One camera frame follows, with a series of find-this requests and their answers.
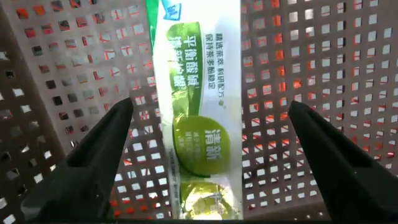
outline green circle logo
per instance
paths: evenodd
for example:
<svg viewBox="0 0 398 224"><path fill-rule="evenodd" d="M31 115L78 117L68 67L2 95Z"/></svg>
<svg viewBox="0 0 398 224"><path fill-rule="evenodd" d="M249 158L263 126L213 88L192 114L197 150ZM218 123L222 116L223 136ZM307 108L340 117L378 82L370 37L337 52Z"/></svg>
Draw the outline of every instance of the green circle logo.
<svg viewBox="0 0 398 224"><path fill-rule="evenodd" d="M228 133L210 118L175 118L174 145L180 165L191 174L210 176L229 168Z"/></svg>

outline perforated basket wall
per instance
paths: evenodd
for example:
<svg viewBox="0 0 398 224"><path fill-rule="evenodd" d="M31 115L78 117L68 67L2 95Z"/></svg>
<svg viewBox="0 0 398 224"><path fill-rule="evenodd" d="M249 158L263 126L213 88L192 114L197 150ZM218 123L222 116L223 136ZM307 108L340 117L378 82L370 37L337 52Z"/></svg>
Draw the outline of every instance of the perforated basket wall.
<svg viewBox="0 0 398 224"><path fill-rule="evenodd" d="M20 202L63 152L4 13L0 27L0 223L9 224L23 221Z"/></svg>
<svg viewBox="0 0 398 224"><path fill-rule="evenodd" d="M1 3L66 154L130 94L135 112L111 205L120 218L171 218L144 1ZM245 218L328 218L287 117L292 100L397 174L395 6L242 0Z"/></svg>

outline blue logo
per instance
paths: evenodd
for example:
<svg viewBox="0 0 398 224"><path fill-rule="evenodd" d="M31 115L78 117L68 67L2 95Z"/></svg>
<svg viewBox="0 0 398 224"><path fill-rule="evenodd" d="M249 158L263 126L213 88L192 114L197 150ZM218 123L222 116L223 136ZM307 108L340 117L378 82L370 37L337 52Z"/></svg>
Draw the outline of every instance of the blue logo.
<svg viewBox="0 0 398 224"><path fill-rule="evenodd" d="M163 19L171 20L171 21L179 21L181 18L181 3L173 4L171 0L162 0L164 10L166 11L166 15Z"/></svg>

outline plastic packet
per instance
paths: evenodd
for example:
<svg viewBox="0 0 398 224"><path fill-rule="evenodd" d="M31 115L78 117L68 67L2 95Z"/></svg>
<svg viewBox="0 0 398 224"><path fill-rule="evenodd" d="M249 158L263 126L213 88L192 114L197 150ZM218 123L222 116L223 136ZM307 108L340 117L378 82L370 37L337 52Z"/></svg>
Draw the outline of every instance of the plastic packet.
<svg viewBox="0 0 398 224"><path fill-rule="evenodd" d="M240 1L146 3L172 215L242 219Z"/></svg>

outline green label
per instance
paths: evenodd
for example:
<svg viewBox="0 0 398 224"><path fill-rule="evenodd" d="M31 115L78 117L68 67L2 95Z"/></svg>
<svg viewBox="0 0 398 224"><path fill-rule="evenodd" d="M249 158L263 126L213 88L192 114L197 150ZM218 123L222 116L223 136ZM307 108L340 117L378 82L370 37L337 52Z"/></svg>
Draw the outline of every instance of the green label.
<svg viewBox="0 0 398 224"><path fill-rule="evenodd" d="M229 169L229 136L219 123L202 116L176 119L174 143L180 165L196 176Z"/></svg>
<svg viewBox="0 0 398 224"><path fill-rule="evenodd" d="M179 23L167 31L172 47L169 73L174 116L199 115L203 54L199 22Z"/></svg>

